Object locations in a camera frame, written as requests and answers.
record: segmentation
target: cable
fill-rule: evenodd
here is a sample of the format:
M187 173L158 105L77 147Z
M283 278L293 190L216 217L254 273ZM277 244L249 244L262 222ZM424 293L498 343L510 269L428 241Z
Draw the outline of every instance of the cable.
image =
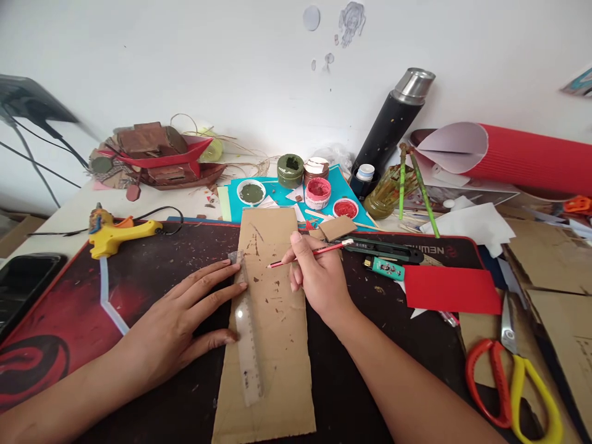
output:
M47 183L47 181L46 181L45 177L43 176L43 174L41 174L41 171L39 170L39 167L37 166L37 162L35 161L35 158L33 157L33 153L31 152L31 149L29 148L29 145L27 144L27 141L23 137L23 134L19 131L19 129L16 126L12 126L12 129L17 133L18 138L20 139L20 141L22 142L23 146L25 147L25 150L26 150L27 154L31 158L31 161L32 161L31 162L31 165L33 165L33 169L35 170L35 172L37 173L37 175L39 176L39 178L43 181L43 184L45 185L45 188L47 188L47 191L49 191L49 195L54 200L54 202L57 205L57 207L58 208L61 208L60 203L56 199L56 195L54 194L54 191L51 189L51 187Z
M37 124L37 126L39 126L40 128L42 128L43 130L45 130L45 132L47 132L47 134L49 134L50 136L58 139L61 143L63 143L64 145L66 145L66 148L64 148L63 146L60 146L58 144L54 144L51 141L48 141L47 139L42 138L40 135L32 132L30 129L28 129L26 126L24 126L23 124L21 124L18 120L16 120L12 114L10 113L10 111L8 111L6 104L2 103L2 108L4 109L5 113L8 114L8 117L10 117L10 119L16 123L17 125L19 125L21 128L25 129L26 131L28 131L29 133L31 133L32 135L34 135L36 138L41 139L44 142L47 142L50 145L56 146L58 148L63 149L66 152L69 152L70 154L72 154L80 163L83 167L85 167L88 170L88 163L82 158L82 156L80 154L78 154L76 152L76 150L68 143L66 142L66 140L64 140L64 138L62 137L62 135L60 133L58 133L56 130L54 130L53 128L51 128L51 126L47 123L45 123L45 126L49 127L49 129L51 131L48 131L47 128L44 128L43 126Z
M13 148L10 148L10 147L9 147L7 144L5 144L5 143L3 143L3 142L0 142L0 145L2 145L2 146L3 146L4 148L6 148L7 150L10 150L10 151L12 151L14 154L16 154L16 155L19 155L19 156L21 156L21 157L22 157L22 158L24 158L24 159L27 159L29 162L32 162L32 163L34 163L34 164L35 164L35 165L37 165L38 167L41 167L41 168L43 168L44 170L46 170L46 171L48 171L48 172L52 173L54 176L57 176L57 177L59 177L61 180L68 182L70 185L74 185L76 188L80 188L80 185L77 185L77 184L75 184L74 182L72 182L72 181L70 181L70 180L66 179L64 176L61 176L61 175L59 175L58 173L56 173L55 171L53 171L53 170L50 170L48 167L46 167L46 166L44 166L44 165L40 164L39 162L36 162L36 161L34 161L34 160L33 160L33 159L31 159L30 157L27 157L26 155L24 155L24 154L21 154L20 152L16 151L15 149L13 149Z
M141 215L141 216L135 217L132 220L134 222L137 222L137 221L139 221L141 219L144 219L145 217L150 216L150 215L152 215L154 213L157 213L157 212L162 211L162 210L166 210L167 208L170 208L172 210L175 210L177 213L179 213L179 219L181 219L179 221L179 228L177 228L175 231L170 232L170 233L167 233L164 230L159 229L159 230L157 230L156 233L157 234L165 234L167 236L170 236L171 234L176 234L176 233L179 232L179 230L181 228L183 228L183 223L184 223L183 213L181 213L181 210L180 209L175 208L175 207L171 207L170 205L166 205L165 207L158 207L158 208L156 208L156 210L152 210L151 212L148 212L145 215ZM76 231L67 231L67 232L41 232L41 233L34 232L34 233L30 233L28 236L60 236L61 235L61 236L64 236L64 237L68 237L68 236L74 236L75 234L79 234L79 233L85 232L87 230L88 230L88 228L83 228L83 229L76 230Z

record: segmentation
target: smartphone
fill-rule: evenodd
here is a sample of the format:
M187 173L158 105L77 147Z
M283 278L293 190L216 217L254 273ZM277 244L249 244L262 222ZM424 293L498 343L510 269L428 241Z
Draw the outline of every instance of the smartphone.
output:
M57 253L16 256L0 269L0 344L67 262Z

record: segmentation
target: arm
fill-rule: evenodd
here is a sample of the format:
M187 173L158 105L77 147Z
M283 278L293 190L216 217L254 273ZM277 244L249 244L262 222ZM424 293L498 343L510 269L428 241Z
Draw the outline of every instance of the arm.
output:
M220 305L246 288L235 284L205 297L239 269L229 264L217 262L189 275L106 354L0 416L0 442L70 442L197 357L235 342L236 334L228 329L192 335Z
M292 263L292 290L302 286L310 305L333 330L364 378L393 439L417 442L504 442L467 403L393 343L353 304L337 252L313 256L324 245L294 232L282 259Z

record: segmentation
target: lighter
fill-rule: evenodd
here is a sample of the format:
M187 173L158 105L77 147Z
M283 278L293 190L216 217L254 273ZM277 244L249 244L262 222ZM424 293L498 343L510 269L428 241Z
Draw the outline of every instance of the lighter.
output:
M385 261L379 257L366 256L364 266L375 273L391 278L394 281L401 281L405 279L405 269L392 262Z

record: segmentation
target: black thermos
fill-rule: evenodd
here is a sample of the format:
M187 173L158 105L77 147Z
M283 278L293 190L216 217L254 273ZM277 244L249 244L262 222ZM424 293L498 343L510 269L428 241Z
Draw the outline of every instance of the black thermos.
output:
M360 165L374 165L380 178L399 140L426 102L426 95L436 76L420 68L409 68L384 101L368 137L351 169L355 174Z

